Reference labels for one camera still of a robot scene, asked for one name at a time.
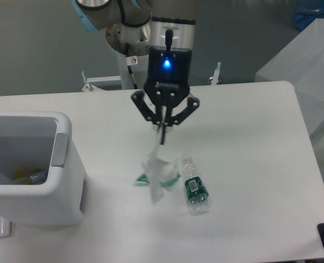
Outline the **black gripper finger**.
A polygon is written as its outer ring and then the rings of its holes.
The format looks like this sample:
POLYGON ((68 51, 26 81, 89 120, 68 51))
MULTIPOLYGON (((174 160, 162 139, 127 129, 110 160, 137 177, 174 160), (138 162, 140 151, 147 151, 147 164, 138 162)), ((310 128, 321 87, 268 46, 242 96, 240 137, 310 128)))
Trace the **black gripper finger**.
POLYGON ((171 128, 173 125, 180 125, 184 120, 186 120, 194 111, 196 111, 200 106, 200 100, 194 96, 187 97, 187 106, 175 116, 172 116, 172 111, 174 107, 171 102, 173 97, 171 96, 166 106, 166 112, 162 117, 161 123, 161 144, 164 145, 167 129, 171 128))
POLYGON ((136 90, 132 95, 131 99, 134 102, 137 109, 140 111, 146 121, 152 122, 153 125, 157 126, 157 131, 160 132, 159 144, 163 145, 163 121, 162 121, 162 106, 156 105, 155 112, 153 112, 144 100, 145 92, 142 90, 136 90))

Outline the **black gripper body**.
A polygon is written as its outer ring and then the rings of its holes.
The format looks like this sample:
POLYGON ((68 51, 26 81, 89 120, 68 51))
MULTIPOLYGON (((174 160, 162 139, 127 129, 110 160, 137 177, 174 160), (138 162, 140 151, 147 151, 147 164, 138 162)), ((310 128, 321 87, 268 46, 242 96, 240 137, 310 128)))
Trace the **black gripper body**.
POLYGON ((144 90, 154 105, 177 107, 189 94, 190 49, 150 47, 147 80, 144 90), (160 92, 161 102, 157 100, 160 92))

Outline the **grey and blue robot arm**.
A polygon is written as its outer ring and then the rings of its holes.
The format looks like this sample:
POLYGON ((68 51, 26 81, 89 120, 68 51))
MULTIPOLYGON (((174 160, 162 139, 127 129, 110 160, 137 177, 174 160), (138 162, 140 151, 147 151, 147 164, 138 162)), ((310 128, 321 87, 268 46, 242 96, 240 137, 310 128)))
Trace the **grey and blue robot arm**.
POLYGON ((121 85, 143 118, 160 132, 160 144, 200 105, 189 73, 197 1, 73 1, 89 32, 106 31, 118 57, 121 85))

